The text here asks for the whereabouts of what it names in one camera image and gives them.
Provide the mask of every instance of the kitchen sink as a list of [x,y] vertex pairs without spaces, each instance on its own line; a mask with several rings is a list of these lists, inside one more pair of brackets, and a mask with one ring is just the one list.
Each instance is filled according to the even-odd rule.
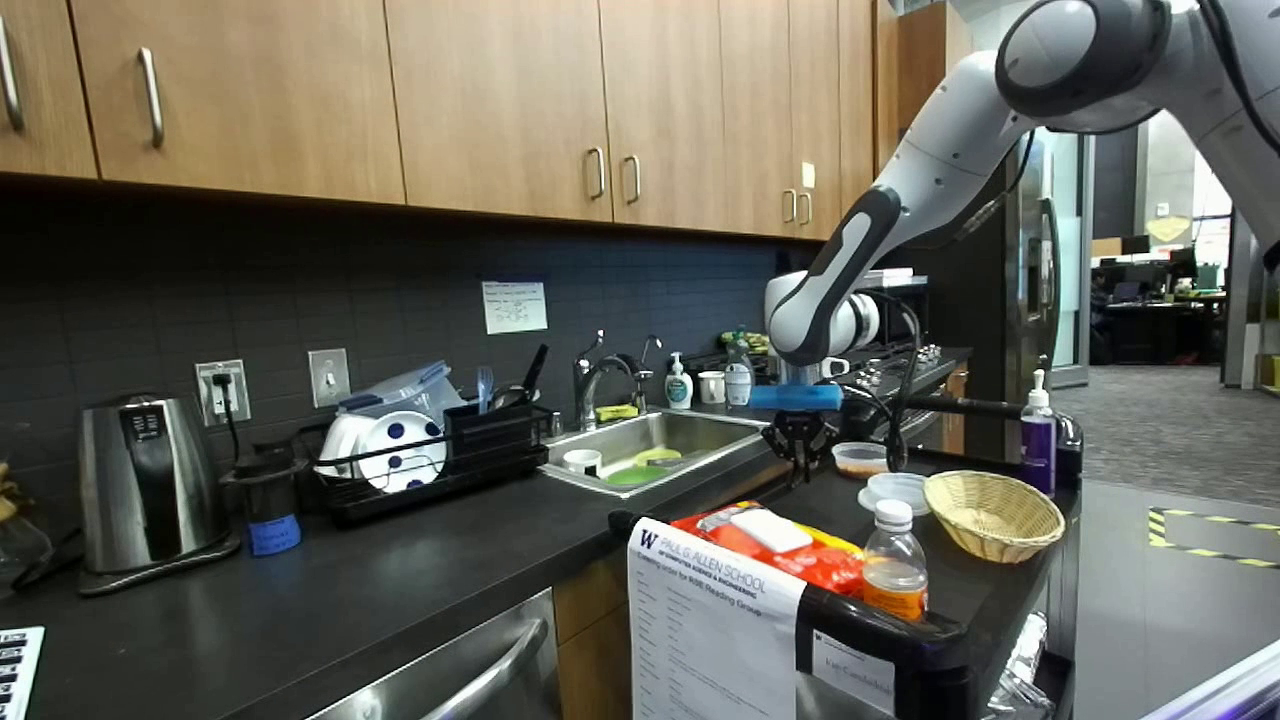
[[[655,488],[697,488],[769,450],[763,421],[717,410],[645,410],[591,433],[550,441],[541,477],[634,499]],[[569,450],[599,450],[591,477]]]

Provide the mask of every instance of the black countertop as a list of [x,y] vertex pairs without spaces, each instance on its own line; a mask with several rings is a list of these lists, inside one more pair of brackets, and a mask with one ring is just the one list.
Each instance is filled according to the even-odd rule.
[[[744,477],[697,504],[732,499]],[[820,472],[769,504],[862,542],[855,493]],[[366,526],[309,525],[297,552],[231,555],[100,600],[61,574],[3,600],[0,625],[49,625],[32,716],[305,716],[605,555],[612,509],[515,478]],[[925,539],[931,607],[984,641],[1026,616],[1054,560],[996,568],[939,532]]]

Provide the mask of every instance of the floor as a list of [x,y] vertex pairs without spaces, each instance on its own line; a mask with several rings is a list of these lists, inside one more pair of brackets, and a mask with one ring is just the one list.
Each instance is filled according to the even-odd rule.
[[1280,641],[1280,399],[1108,362],[1054,404],[1090,435],[1075,716],[1146,716]]

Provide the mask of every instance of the electrical outlet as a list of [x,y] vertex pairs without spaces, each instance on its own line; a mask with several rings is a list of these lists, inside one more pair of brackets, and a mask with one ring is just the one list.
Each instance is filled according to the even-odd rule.
[[311,346],[311,407],[334,407],[352,394],[348,346]]
[[235,422],[247,422],[251,421],[251,404],[247,404],[247,370],[244,370],[244,360],[205,360],[196,362],[196,386],[201,386],[201,415],[205,415],[205,429],[214,422],[229,422],[229,415]]

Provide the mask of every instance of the wicker basket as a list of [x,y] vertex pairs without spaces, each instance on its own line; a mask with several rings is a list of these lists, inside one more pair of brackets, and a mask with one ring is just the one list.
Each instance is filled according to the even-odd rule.
[[1064,513],[1017,477],[937,472],[925,496],[950,536],[990,563],[1026,563],[1064,536]]

